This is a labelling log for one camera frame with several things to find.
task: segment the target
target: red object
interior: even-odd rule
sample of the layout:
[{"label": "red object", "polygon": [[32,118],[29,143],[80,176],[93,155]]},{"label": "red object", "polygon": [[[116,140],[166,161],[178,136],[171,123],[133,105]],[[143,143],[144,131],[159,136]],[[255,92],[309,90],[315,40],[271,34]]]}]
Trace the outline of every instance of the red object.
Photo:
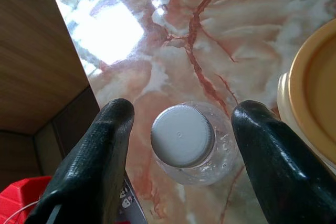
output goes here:
[{"label": "red object", "polygon": [[[38,200],[46,189],[50,176],[25,178],[10,184],[0,193],[0,224],[13,213]],[[8,223],[24,223],[35,205],[15,215]]]}]

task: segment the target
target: clear plastic bottle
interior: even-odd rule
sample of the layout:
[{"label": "clear plastic bottle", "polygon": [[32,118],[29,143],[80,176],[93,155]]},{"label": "clear plastic bottle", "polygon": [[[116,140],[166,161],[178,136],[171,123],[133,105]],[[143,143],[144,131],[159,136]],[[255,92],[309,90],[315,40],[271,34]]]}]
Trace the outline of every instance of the clear plastic bottle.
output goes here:
[{"label": "clear plastic bottle", "polygon": [[184,185],[210,185],[222,179],[238,153],[229,119],[205,102],[164,110],[153,123],[151,143],[158,165]]}]

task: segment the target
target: marble table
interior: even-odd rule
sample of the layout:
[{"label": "marble table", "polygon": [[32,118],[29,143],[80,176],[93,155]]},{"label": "marble table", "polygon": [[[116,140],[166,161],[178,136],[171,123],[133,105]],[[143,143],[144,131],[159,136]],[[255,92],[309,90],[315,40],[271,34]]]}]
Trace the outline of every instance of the marble table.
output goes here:
[{"label": "marble table", "polygon": [[151,124],[185,101],[228,116],[246,99],[277,111],[279,76],[335,18],[336,0],[56,2],[100,107],[118,97],[135,106],[126,169],[148,222],[266,223],[241,157],[219,183],[179,185],[153,160]]}]

